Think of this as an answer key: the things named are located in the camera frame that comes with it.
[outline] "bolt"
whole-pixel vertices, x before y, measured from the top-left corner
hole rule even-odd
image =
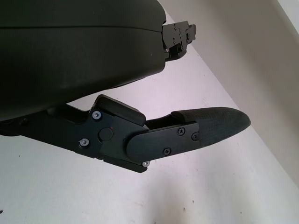
[[[81,139],[81,140],[79,141],[79,145],[80,145],[81,147],[86,147],[86,146],[89,145],[89,140],[88,140],[88,139]]]
[[[183,127],[180,127],[180,128],[178,129],[177,133],[178,133],[179,136],[182,136],[182,135],[185,134],[185,129],[184,129]]]
[[[100,111],[94,111],[93,112],[93,119],[98,120],[102,117],[102,114]]]
[[[165,156],[170,155],[170,153],[171,153],[171,149],[170,149],[170,148],[165,148],[165,149],[163,150],[163,155],[165,155]]]
[[[191,138],[193,141],[199,141],[199,133],[198,132],[193,133]]]
[[[150,165],[150,161],[147,161],[147,162],[143,162],[142,163],[142,166],[144,166],[144,167],[148,167]]]

